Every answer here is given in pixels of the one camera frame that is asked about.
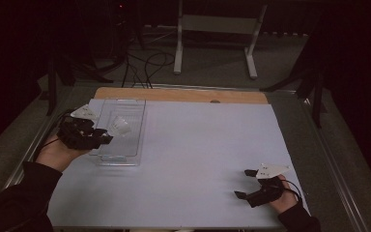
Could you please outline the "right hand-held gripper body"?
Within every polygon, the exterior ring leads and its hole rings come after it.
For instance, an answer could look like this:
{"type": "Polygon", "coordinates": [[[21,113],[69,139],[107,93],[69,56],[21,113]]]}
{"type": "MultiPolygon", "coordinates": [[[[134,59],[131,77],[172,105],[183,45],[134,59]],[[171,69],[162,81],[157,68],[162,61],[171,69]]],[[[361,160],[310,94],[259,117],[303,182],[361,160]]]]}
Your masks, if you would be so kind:
{"type": "Polygon", "coordinates": [[[278,199],[284,190],[278,176],[290,170],[288,165],[262,163],[256,178],[260,189],[247,195],[246,201],[254,208],[278,199]]]}

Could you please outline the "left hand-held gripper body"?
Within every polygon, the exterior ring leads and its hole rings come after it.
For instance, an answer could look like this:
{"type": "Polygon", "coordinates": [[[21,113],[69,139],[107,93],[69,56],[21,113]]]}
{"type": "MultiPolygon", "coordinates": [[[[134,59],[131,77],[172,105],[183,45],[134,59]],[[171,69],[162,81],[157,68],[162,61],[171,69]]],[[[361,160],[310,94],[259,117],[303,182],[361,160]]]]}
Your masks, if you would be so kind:
{"type": "Polygon", "coordinates": [[[94,150],[101,145],[101,136],[92,136],[98,116],[85,104],[67,110],[60,118],[57,136],[70,149],[94,150]]]}

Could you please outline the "white shuttlecock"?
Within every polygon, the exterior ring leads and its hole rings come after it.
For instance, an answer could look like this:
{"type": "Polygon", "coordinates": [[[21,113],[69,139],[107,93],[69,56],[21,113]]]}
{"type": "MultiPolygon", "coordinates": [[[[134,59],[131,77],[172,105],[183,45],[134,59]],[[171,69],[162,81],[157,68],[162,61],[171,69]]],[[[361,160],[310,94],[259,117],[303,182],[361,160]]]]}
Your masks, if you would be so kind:
{"type": "Polygon", "coordinates": [[[131,132],[128,122],[121,116],[114,117],[109,123],[107,130],[112,136],[125,136],[131,132]]]}

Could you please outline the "clear plastic container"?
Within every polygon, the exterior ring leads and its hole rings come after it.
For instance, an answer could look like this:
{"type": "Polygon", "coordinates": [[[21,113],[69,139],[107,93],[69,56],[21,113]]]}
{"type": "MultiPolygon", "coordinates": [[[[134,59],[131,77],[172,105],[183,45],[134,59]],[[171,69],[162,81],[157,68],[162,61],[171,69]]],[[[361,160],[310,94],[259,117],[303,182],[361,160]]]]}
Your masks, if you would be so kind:
{"type": "Polygon", "coordinates": [[[97,129],[108,129],[111,120],[116,116],[124,118],[131,132],[125,136],[112,136],[109,144],[101,145],[89,156],[98,165],[136,166],[141,160],[143,129],[145,124],[146,101],[144,99],[92,99],[89,108],[98,119],[97,129]]]}

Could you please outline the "person's right hand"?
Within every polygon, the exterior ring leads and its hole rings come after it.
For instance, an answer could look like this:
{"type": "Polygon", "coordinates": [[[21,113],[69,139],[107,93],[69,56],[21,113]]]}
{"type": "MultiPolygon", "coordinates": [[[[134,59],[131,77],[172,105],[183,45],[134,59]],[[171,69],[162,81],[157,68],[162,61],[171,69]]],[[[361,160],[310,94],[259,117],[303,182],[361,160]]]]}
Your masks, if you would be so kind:
{"type": "Polygon", "coordinates": [[[298,204],[295,193],[291,190],[286,178],[283,175],[279,175],[278,179],[281,181],[284,190],[282,195],[270,203],[271,207],[278,213],[282,214],[287,210],[298,204]]]}

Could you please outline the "person's left hand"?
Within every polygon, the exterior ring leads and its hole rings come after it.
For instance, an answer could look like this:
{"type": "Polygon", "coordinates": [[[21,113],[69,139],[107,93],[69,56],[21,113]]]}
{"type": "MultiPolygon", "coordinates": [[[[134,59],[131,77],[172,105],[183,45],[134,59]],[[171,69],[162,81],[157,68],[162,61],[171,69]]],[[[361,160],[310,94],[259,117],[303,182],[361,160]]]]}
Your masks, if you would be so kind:
{"type": "Polygon", "coordinates": [[[52,135],[44,142],[36,158],[36,163],[63,172],[75,159],[87,153],[89,153],[89,150],[68,148],[57,135],[52,135]]]}

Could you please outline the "white table mat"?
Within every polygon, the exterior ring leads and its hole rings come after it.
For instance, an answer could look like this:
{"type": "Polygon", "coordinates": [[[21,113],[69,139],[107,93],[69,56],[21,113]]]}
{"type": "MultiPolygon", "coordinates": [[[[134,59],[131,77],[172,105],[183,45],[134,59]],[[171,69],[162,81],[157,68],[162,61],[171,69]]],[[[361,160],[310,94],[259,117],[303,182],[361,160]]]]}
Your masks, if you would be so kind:
{"type": "Polygon", "coordinates": [[[244,172],[262,164],[292,164],[271,105],[150,101],[139,165],[76,159],[48,216],[56,227],[277,228],[271,207],[235,195],[259,189],[244,172]]]}

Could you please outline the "black tripod stand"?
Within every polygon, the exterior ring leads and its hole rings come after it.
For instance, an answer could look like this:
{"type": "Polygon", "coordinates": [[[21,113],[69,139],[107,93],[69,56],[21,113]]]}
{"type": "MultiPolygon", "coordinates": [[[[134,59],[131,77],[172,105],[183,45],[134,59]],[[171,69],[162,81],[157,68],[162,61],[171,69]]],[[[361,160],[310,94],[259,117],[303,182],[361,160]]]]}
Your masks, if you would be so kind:
{"type": "Polygon", "coordinates": [[[52,52],[49,55],[47,62],[47,91],[45,96],[48,100],[48,109],[46,112],[47,116],[50,116],[57,104],[57,78],[60,78],[62,83],[66,86],[72,86],[75,82],[75,77],[72,74],[72,68],[76,68],[78,71],[88,75],[91,79],[94,79],[100,83],[112,83],[112,80],[107,79],[99,75],[98,71],[89,69],[86,65],[73,59],[71,56],[52,52]]]}
{"type": "Polygon", "coordinates": [[[290,74],[276,82],[275,84],[261,88],[262,92],[274,92],[280,90],[295,81],[300,81],[300,85],[295,91],[295,95],[299,99],[307,99],[310,95],[313,96],[312,104],[312,120],[315,125],[320,128],[320,114],[322,107],[322,95],[324,76],[323,72],[327,65],[327,57],[324,49],[324,41],[317,35],[311,34],[308,36],[300,56],[293,66],[290,74]]]}

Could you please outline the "white metal stand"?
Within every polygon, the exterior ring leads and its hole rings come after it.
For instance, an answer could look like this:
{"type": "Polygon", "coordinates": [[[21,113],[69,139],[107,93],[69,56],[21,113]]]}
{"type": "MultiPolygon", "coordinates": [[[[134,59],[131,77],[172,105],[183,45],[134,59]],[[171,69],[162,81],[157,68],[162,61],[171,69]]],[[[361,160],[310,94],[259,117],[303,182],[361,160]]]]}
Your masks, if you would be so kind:
{"type": "Polygon", "coordinates": [[[267,11],[267,5],[262,5],[260,12],[254,18],[210,16],[183,13],[184,0],[179,0],[178,24],[177,24],[177,47],[174,60],[174,74],[182,73],[183,63],[183,32],[199,31],[212,33],[230,33],[250,35],[251,42],[244,49],[244,56],[247,64],[249,77],[256,79],[258,73],[253,58],[253,50],[259,38],[260,29],[267,11]]]}

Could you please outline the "metal floor rail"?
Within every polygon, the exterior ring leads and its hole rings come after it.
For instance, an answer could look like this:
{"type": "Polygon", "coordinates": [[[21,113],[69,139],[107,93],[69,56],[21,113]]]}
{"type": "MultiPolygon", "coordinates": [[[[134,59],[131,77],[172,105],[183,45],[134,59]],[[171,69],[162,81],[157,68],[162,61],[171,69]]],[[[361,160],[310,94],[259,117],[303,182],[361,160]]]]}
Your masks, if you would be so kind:
{"type": "Polygon", "coordinates": [[[335,155],[330,149],[327,141],[327,137],[324,135],[322,129],[318,128],[312,118],[313,106],[309,99],[299,99],[302,111],[306,115],[308,123],[313,129],[313,133],[316,135],[317,141],[319,142],[323,150],[323,159],[326,163],[330,178],[335,185],[336,192],[338,193],[344,210],[347,213],[348,219],[355,232],[370,232],[365,219],[363,218],[359,206],[357,205],[355,198],[351,192],[351,189],[347,185],[344,176],[341,173],[339,165],[336,162],[335,155]]]}
{"type": "Polygon", "coordinates": [[[33,157],[43,135],[60,112],[72,87],[61,87],[53,113],[46,115],[48,101],[33,100],[0,135],[0,191],[21,173],[24,160],[33,157]]]}

